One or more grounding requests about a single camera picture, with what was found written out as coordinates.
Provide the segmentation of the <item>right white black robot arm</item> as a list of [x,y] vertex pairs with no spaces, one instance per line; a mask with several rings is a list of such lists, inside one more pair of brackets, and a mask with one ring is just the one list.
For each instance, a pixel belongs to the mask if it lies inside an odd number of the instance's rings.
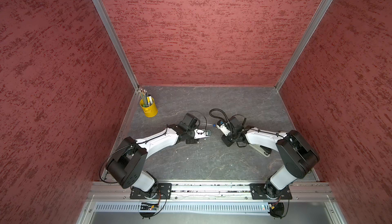
[[216,127],[223,133],[224,144],[258,145],[267,157],[277,151],[283,166],[266,180],[262,192],[268,198],[278,198],[283,190],[297,179],[303,179],[319,162],[316,150],[296,130],[269,132],[252,126],[244,126],[234,116],[228,121],[219,120]]

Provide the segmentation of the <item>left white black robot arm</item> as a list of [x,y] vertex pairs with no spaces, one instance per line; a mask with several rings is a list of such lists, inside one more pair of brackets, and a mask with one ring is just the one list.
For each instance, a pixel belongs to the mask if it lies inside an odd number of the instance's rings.
[[118,148],[103,163],[106,171],[114,178],[114,183],[123,189],[131,188],[142,197],[153,199],[160,194],[155,177],[144,171],[145,161],[153,154],[184,141],[198,143],[201,138],[211,136],[206,128],[200,129],[200,120],[187,113],[179,124],[167,125],[162,132],[149,137],[122,140]]

